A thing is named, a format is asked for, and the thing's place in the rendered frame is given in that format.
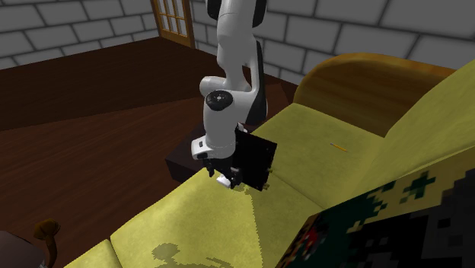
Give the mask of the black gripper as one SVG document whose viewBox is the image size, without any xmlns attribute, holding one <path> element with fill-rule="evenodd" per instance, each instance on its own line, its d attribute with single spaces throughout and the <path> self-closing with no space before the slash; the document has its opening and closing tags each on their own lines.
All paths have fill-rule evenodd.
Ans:
<svg viewBox="0 0 475 268">
<path fill-rule="evenodd" d="M 210 177 L 214 176 L 215 170 L 220 172 L 230 171 L 228 180 L 231 189 L 239 186 L 243 178 L 240 168 L 231 167 L 233 164 L 233 157 L 233 153 L 220 150 L 211 150 L 201 154 L 203 165 L 208 171 Z"/>
</svg>

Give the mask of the black square flat box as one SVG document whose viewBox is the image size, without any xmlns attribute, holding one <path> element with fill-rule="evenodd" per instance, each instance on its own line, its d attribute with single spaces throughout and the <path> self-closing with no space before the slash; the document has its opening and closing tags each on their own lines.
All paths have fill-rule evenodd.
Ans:
<svg viewBox="0 0 475 268">
<path fill-rule="evenodd" d="M 277 144 L 236 128 L 236 147 L 232 167 L 239 170 L 242 182 L 256 190 L 267 188 Z"/>
</svg>

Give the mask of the dark robot stand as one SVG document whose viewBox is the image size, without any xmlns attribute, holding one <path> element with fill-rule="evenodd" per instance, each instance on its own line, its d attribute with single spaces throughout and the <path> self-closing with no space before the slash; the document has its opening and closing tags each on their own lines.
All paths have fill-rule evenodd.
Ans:
<svg viewBox="0 0 475 268">
<path fill-rule="evenodd" d="M 206 132 L 203 127 L 203 122 L 198 123 L 192 129 L 192 131 L 187 136 L 185 136 L 180 144 L 165 158 L 168 170 L 174 180 L 183 183 L 192 177 L 196 172 L 205 167 L 201 160 L 194 160 L 191 154 L 191 142 L 194 139 L 204 136 L 205 134 Z M 266 147 L 268 147 L 268 140 L 255 135 L 251 136 L 254 136 L 252 139 L 258 142 L 259 145 L 262 145 L 264 150 Z M 244 176 L 244 169 L 242 167 L 240 169 L 242 169 L 243 182 L 248 181 Z M 249 182 L 253 183 L 256 181 L 258 185 L 260 184 L 260 181 L 262 181 L 262 184 L 265 185 L 268 181 L 269 173 L 266 172 L 265 168 L 263 171 L 264 172 L 262 174 L 257 175 L 256 173 L 255 175 L 257 175 L 257 178 L 254 178 L 254 180 L 249 180 Z"/>
</svg>

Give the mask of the yellow sofa with wooden arms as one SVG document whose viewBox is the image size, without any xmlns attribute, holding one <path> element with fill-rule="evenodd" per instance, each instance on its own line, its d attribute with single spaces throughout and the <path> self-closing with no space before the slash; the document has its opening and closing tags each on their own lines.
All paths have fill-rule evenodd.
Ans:
<svg viewBox="0 0 475 268">
<path fill-rule="evenodd" d="M 268 190 L 198 171 L 65 268 L 276 268 L 309 217 L 475 146 L 475 59 L 333 57 L 255 133 Z"/>
</svg>

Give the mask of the wooden glazed door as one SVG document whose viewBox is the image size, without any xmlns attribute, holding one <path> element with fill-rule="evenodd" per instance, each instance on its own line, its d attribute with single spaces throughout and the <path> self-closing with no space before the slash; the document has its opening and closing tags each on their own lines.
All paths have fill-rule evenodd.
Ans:
<svg viewBox="0 0 475 268">
<path fill-rule="evenodd" d="M 150 0 L 159 36 L 195 49 L 189 0 Z"/>
</svg>

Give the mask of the brown curved figure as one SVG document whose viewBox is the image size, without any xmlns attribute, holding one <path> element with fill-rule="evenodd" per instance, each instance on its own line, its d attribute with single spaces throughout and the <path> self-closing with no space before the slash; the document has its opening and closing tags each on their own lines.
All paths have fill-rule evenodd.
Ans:
<svg viewBox="0 0 475 268">
<path fill-rule="evenodd" d="M 57 255 L 57 245 L 55 236 L 59 232 L 61 225 L 54 219 L 46 219 L 38 222 L 34 226 L 33 236 L 41 241 L 45 241 L 49 252 L 49 262 L 47 267 L 53 268 Z"/>
</svg>

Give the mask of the dark brown round object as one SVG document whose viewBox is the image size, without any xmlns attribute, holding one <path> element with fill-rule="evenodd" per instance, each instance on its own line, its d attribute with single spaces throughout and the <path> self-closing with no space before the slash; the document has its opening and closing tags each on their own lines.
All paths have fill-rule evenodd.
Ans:
<svg viewBox="0 0 475 268">
<path fill-rule="evenodd" d="M 10 232 L 0 231 L 0 268 L 39 268 L 45 261 L 41 249 Z"/>
</svg>

